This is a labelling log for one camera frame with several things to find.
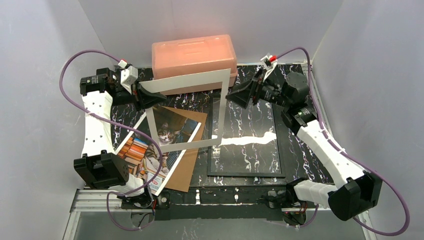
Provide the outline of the white mat board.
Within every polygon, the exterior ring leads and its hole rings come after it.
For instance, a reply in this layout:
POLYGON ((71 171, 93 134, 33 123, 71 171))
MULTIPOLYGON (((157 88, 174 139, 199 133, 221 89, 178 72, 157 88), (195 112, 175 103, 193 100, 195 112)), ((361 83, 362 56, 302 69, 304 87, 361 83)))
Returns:
POLYGON ((222 137, 224 134, 225 112, 227 106, 226 96, 229 90, 230 73, 231 70, 227 68, 214 71, 173 76, 150 81, 143 81, 140 83, 141 87, 143 87, 148 92, 152 93, 159 93, 168 90, 193 87, 205 84, 221 84, 217 138, 165 145, 160 148, 163 152, 198 149, 208 146, 218 146, 221 144, 222 137))

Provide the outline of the cat photo print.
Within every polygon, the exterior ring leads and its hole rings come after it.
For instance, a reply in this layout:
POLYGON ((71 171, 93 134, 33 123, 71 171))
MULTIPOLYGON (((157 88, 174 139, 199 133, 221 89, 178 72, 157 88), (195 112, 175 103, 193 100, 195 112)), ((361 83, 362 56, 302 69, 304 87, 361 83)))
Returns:
MULTIPOLYGON (((160 147, 190 143, 204 125, 193 117, 184 116, 170 107, 153 107, 154 122, 160 147)), ((155 145, 133 131, 124 138, 115 150, 118 157, 128 163, 129 173, 144 182, 152 180, 148 188, 158 196, 165 188, 177 165, 182 160, 186 150, 163 152, 162 164, 155 145)))

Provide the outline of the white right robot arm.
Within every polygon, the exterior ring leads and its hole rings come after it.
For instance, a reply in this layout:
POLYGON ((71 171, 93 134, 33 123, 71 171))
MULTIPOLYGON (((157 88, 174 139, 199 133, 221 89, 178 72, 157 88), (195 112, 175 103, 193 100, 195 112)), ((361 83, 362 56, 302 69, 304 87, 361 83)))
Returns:
POLYGON ((282 108, 284 124, 312 150, 333 180, 333 184, 307 178, 294 180, 286 185, 282 198, 288 204, 313 202, 322 205, 330 208, 340 220, 347 221, 378 204, 383 181, 330 144, 330 137, 320 126, 315 109, 307 103, 309 92, 307 78, 301 73, 291 72, 277 82, 258 71, 251 80, 234 86, 225 98, 242 108, 259 100, 282 108))

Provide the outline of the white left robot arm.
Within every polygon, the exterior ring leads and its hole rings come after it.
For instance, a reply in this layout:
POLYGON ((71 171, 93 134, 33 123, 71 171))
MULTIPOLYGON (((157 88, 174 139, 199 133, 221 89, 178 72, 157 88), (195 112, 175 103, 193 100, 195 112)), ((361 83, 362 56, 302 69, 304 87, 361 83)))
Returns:
POLYGON ((145 90, 140 81, 138 69, 132 65, 115 70, 100 68, 95 75, 80 80, 80 94, 87 113, 81 157, 73 161, 73 166, 91 189, 109 189, 126 197, 145 191, 144 180, 131 174, 127 162, 116 155, 108 122, 112 106, 133 104, 140 111, 166 99, 160 93, 145 90))

